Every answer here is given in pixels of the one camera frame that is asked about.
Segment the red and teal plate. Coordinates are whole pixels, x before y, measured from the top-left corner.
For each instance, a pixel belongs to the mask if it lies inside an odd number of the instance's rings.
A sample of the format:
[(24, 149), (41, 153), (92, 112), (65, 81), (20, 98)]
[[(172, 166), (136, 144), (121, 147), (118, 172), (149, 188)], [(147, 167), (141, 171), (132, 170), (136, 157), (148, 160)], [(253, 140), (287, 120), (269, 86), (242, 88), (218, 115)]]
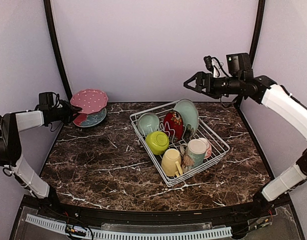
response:
[(77, 117), (75, 120), (73, 120), (73, 123), (74, 122), (80, 123), (80, 122), (83, 122), (83, 121), (100, 122), (100, 121), (103, 121), (106, 116), (107, 116), (107, 109), (103, 108), (101, 111), (91, 113), (91, 114), (81, 113), (81, 115), (79, 117)]

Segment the pink polka dot plate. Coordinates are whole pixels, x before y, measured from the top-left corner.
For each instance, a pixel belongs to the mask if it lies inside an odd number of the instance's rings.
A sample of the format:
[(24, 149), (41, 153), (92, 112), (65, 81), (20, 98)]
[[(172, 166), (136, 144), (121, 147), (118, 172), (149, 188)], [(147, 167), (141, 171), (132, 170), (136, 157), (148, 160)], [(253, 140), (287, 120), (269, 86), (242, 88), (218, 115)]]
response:
[(70, 104), (81, 108), (79, 113), (89, 115), (100, 112), (107, 106), (108, 100), (109, 98), (104, 91), (87, 88), (74, 94), (70, 100)]

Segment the striped rim cream plate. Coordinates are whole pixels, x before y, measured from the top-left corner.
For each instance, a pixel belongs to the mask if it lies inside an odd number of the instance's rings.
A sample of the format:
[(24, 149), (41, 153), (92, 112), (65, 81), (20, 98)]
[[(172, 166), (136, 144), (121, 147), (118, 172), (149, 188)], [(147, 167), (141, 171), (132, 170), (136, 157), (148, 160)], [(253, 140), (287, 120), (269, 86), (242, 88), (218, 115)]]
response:
[(103, 121), (82, 121), (82, 122), (74, 122), (74, 125), (78, 128), (93, 128), (101, 124)]

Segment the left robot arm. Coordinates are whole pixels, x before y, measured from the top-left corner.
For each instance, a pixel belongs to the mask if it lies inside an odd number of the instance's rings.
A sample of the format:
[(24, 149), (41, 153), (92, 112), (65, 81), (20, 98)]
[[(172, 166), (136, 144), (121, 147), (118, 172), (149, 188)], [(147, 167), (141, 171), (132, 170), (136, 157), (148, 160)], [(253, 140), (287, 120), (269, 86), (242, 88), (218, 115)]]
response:
[(54, 92), (38, 95), (39, 104), (34, 110), (0, 115), (0, 167), (8, 177), (14, 177), (22, 188), (38, 199), (47, 200), (44, 209), (53, 218), (64, 214), (64, 206), (58, 203), (56, 190), (40, 178), (26, 161), (20, 140), (20, 132), (49, 126), (53, 122), (71, 123), (82, 108), (60, 99)]

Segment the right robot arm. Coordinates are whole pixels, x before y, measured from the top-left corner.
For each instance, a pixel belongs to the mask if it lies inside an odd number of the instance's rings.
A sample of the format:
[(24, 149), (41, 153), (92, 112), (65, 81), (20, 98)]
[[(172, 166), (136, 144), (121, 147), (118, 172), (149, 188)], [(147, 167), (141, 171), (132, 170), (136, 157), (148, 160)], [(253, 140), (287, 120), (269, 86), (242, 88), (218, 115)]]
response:
[[(229, 95), (251, 98), (280, 115), (307, 141), (307, 107), (271, 78), (265, 75), (255, 77), (248, 53), (228, 54), (226, 60), (229, 73), (224, 77), (217, 75), (217, 71), (222, 67), (215, 66), (215, 57), (205, 56), (203, 60), (209, 73), (197, 72), (184, 82), (185, 88), (213, 99)], [(254, 196), (255, 201), (249, 205), (248, 212), (253, 217), (261, 216), (268, 209), (268, 203), (305, 181), (307, 149), (292, 166), (271, 180)]]

